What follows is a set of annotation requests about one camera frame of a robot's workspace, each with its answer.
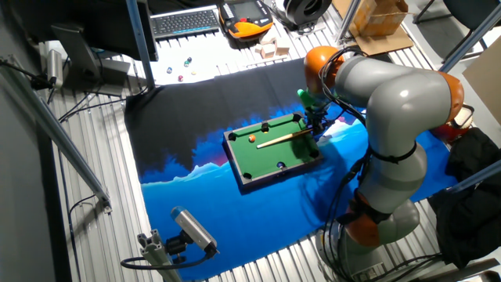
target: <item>miniature pool table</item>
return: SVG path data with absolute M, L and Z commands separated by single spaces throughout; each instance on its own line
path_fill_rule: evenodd
M 257 188 L 318 164 L 323 156 L 312 134 L 257 148 L 306 129 L 301 113 L 288 114 L 224 133 L 223 146 L 241 190 Z

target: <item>metal grated floor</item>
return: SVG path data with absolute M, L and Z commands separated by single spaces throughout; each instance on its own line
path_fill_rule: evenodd
M 295 38 L 288 34 L 280 23 L 273 30 L 290 43 L 290 55 L 287 58 L 263 62 L 261 56 L 241 44 L 240 49 L 231 49 L 223 33 L 189 36 L 186 38 L 162 41 L 157 44 L 160 61 L 155 64 L 153 74 L 159 83 L 163 73 L 172 65 L 172 54 L 200 52 L 198 56 L 207 59 L 199 64 L 201 76 L 186 77 L 185 82 L 215 75 L 245 71 L 254 67 L 263 67 L 272 63 L 294 60 L 320 45 L 334 45 L 333 35 L 341 25 L 341 18 L 331 6 L 323 16 L 325 28 L 314 34 Z M 42 45 L 41 53 L 46 54 L 54 42 Z M 390 52 L 391 59 L 399 65 L 431 69 L 427 57 L 418 46 Z M 133 64 L 130 74 L 144 78 L 142 64 L 126 56 L 114 57 Z M 168 83 L 177 83 L 177 77 L 165 78 Z M 138 81 L 131 79 L 122 97 L 139 92 Z M 56 117 L 61 117 L 83 99 L 83 93 L 65 92 L 55 94 L 50 107 Z M 80 107 L 93 106 L 117 100 L 117 97 L 89 95 Z M 141 186 L 135 169 L 131 144 L 124 124 L 124 105 L 110 105 L 82 111 L 63 123 L 63 127 L 75 142 L 82 155 L 86 157 L 97 177 L 106 186 L 111 197 L 113 212 L 106 215 L 96 206 L 96 199 L 91 199 L 75 208 L 71 218 L 65 214 L 64 223 L 67 235 L 67 247 L 70 255 L 72 276 L 75 281 L 162 281 L 157 272 L 134 271 L 120 266 L 120 260 L 140 256 L 136 235 L 148 233 L 150 224 Z M 54 145 L 57 165 L 57 177 L 61 205 L 69 209 L 71 205 L 84 197 L 92 195 L 80 176 L 66 158 L 58 153 Z M 406 259 L 438 252 L 435 238 L 435 215 L 427 201 L 417 204 L 421 214 L 421 223 L 413 233 L 400 241 L 381 247 L 387 253 L 380 271 L 391 269 Z M 74 227 L 75 248 L 72 247 L 70 221 Z M 244 266 L 221 273 L 207 281 L 332 281 L 330 270 L 321 262 L 315 250 L 315 238 L 307 236 L 296 244 L 247 263 Z

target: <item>blue cloth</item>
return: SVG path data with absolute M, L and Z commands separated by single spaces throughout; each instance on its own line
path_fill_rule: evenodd
M 427 152 L 428 170 L 423 185 L 411 197 L 413 201 L 456 183 L 444 174 L 449 155 L 444 144 L 429 132 L 419 135 L 417 142 Z M 169 182 L 143 183 L 151 227 L 159 230 L 163 240 L 179 234 L 170 212 L 175 206 L 183 206 L 218 242 L 221 254 L 199 266 L 180 269 L 182 278 L 212 277 L 284 248 L 319 228 L 341 178 L 365 153 L 367 134 L 356 122 L 322 137 L 318 144 L 325 158 L 322 164 L 247 195 L 240 194 L 228 162 L 197 166 L 186 177 Z M 338 215 L 344 213 L 357 182 L 348 187 L 341 196 Z M 184 255 L 190 262 L 204 253 L 193 244 Z

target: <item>cue stick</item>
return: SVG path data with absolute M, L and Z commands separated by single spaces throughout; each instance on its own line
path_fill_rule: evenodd
M 293 139 L 294 137 L 298 137 L 298 136 L 301 136 L 305 133 L 308 133 L 310 131 L 312 131 L 313 128 L 309 128 L 309 129 L 304 129 L 304 130 L 301 130 L 299 132 L 294 132 L 294 133 L 290 133 L 290 134 L 287 134 L 286 136 L 282 136 L 282 137 L 279 137 L 279 138 L 276 138 L 276 139 L 273 139 L 271 141 L 268 141 L 268 142 L 264 142 L 263 144 L 259 144 L 257 145 L 256 147 L 258 149 L 261 149 L 261 148 L 264 148 L 266 146 L 270 146 L 270 145 L 273 145 L 273 144 L 277 144 L 277 143 L 280 143 L 282 141 L 286 141 L 288 139 Z

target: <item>monitor stand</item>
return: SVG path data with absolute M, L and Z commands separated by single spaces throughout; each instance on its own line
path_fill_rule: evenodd
M 52 30 L 71 60 L 70 70 L 64 78 L 64 88 L 121 96 L 130 63 L 102 59 L 101 67 L 82 36 L 82 28 L 54 24 Z

